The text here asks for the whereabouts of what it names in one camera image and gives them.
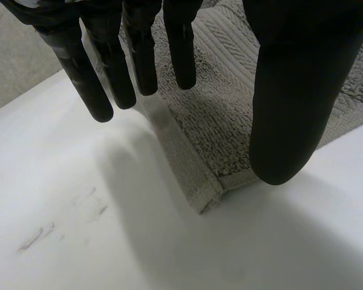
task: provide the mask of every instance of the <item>floor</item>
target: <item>floor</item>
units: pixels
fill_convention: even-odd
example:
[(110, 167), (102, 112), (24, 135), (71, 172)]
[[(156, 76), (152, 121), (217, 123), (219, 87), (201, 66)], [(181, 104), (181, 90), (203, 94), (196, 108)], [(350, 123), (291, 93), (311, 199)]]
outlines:
[(0, 289), (363, 289), (363, 126), (198, 216), (140, 110), (63, 71), (0, 109)]
[(61, 69), (35, 30), (0, 3), (0, 108)]

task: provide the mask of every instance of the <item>gloved finger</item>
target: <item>gloved finger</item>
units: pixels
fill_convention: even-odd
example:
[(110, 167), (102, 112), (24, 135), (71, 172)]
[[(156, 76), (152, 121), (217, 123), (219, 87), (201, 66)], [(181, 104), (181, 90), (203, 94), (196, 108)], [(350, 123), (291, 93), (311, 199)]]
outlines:
[(316, 149), (363, 42), (363, 9), (315, 27), (297, 42), (262, 45), (249, 156), (263, 181), (288, 181)]
[(164, 24), (177, 84), (190, 89), (196, 84), (192, 21), (202, 0), (164, 0)]
[(120, 109), (129, 109), (136, 103), (136, 95), (129, 77), (125, 54), (119, 40), (122, 0), (109, 1), (97, 7), (82, 6), (81, 19), (90, 42), (106, 75), (113, 97)]
[(123, 27), (137, 87), (142, 95), (152, 95), (157, 91), (155, 43), (151, 26), (161, 7), (161, 0), (124, 0), (123, 2)]
[(78, 19), (60, 27), (35, 29), (55, 52), (93, 118), (99, 122), (112, 119), (113, 108), (83, 48)]

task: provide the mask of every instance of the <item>white table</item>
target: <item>white table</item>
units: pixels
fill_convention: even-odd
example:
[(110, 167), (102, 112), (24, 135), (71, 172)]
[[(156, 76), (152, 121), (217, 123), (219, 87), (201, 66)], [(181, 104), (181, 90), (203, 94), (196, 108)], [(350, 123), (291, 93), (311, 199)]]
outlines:
[(0, 110), (0, 290), (363, 289), (363, 126), (197, 216), (139, 109), (64, 72)]

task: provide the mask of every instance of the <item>black rubber glove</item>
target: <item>black rubber glove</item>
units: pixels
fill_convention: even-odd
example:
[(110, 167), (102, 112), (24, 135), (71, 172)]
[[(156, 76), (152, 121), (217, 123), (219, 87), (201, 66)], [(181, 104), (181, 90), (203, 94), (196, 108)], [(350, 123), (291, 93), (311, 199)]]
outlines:
[(248, 1), (260, 44), (250, 163), (282, 184), (316, 149), (363, 42), (363, 1)]

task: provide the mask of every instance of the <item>smudge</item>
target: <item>smudge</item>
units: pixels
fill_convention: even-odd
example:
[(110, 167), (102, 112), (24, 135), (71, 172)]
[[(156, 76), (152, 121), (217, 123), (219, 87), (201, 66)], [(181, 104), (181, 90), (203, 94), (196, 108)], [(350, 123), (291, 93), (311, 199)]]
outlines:
[(40, 227), (30, 238), (27, 239), (18, 249), (19, 253), (22, 253), (28, 250), (32, 245), (34, 245), (37, 241), (47, 237), (54, 230), (55, 224), (51, 223), (46, 227)]
[(94, 194), (94, 192), (96, 192), (96, 188), (95, 188), (95, 187), (93, 187), (93, 188), (90, 190), (90, 192), (89, 192), (89, 196), (93, 195), (93, 194)]
[(105, 210), (107, 210), (107, 208), (108, 208), (108, 206), (106, 205), (106, 206), (104, 206), (104, 207), (102, 207), (99, 211), (98, 211), (98, 214), (101, 216), (104, 212), (105, 212)]

